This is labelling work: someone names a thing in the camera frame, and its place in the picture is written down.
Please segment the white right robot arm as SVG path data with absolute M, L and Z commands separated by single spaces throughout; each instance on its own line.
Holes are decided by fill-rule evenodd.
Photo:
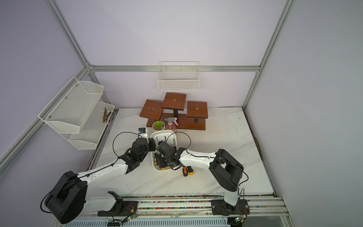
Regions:
M 240 180 L 244 167 L 224 149 L 215 153 L 200 153 L 187 148 L 175 148 L 167 142 L 159 142 L 156 164 L 160 168 L 183 168 L 184 173 L 190 173 L 192 167 L 206 169 L 211 172 L 219 185 L 225 190 L 223 199 L 211 201 L 213 215 L 249 215 L 249 205 L 240 198 Z

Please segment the orange black screwdriver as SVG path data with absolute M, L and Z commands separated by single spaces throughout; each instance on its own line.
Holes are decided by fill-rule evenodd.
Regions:
M 187 177 L 187 176 L 188 176 L 188 168 L 187 168 L 186 166 L 184 166 L 184 167 L 182 168 L 182 173 L 183 173 L 183 176 L 184 176 L 184 177 Z

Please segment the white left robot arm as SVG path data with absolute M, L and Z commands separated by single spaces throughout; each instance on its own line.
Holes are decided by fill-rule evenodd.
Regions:
M 42 199 L 40 207 L 53 214 L 61 224 L 73 221 L 80 214 L 97 212 L 99 216 L 132 216 L 137 202 L 123 202 L 114 191 L 103 195 L 90 192 L 101 184 L 136 169 L 150 151 L 156 150 L 154 139 L 137 138 L 132 147 L 109 164 L 94 170 L 74 173 L 68 171 Z

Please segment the black yellow stubby screwdriver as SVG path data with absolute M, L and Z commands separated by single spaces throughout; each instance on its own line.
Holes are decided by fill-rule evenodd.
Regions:
M 191 166 L 187 166 L 188 175 L 192 176 L 194 174 L 193 168 Z

